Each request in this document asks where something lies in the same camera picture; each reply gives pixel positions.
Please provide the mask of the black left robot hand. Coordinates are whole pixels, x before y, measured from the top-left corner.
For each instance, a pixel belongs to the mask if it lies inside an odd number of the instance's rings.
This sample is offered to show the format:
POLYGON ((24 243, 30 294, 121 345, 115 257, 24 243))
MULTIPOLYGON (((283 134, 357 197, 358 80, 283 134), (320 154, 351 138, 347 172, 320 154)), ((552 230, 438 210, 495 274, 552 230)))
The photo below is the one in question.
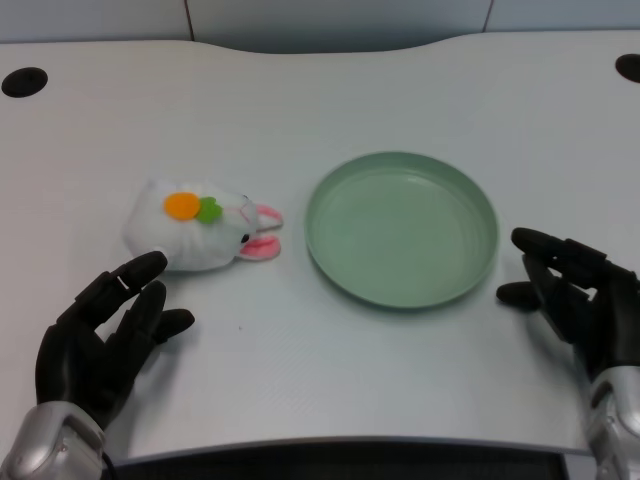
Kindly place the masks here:
POLYGON ((157 277, 167 265, 154 251, 101 273, 49 326, 35 367, 39 404, 74 404, 101 429, 113 422, 151 353, 195 322, 186 309, 164 308, 157 277))

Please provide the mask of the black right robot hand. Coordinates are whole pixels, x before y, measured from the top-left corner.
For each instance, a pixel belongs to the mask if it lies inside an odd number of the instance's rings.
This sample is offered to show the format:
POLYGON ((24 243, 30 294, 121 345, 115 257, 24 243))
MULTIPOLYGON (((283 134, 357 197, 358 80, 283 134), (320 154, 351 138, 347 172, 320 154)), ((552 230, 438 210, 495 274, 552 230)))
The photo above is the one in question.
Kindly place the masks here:
POLYGON ((572 239, 516 228, 528 275, 496 291, 503 304, 539 311, 556 335, 573 346, 587 377, 639 365, 639 279, 607 255, 572 239))

